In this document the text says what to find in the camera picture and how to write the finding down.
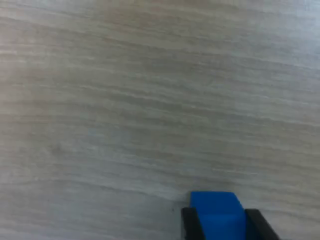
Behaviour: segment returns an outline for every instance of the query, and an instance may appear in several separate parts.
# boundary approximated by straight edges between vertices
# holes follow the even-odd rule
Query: blue block
[[[245,210],[234,193],[194,191],[190,207],[196,208],[206,240],[245,240]]]

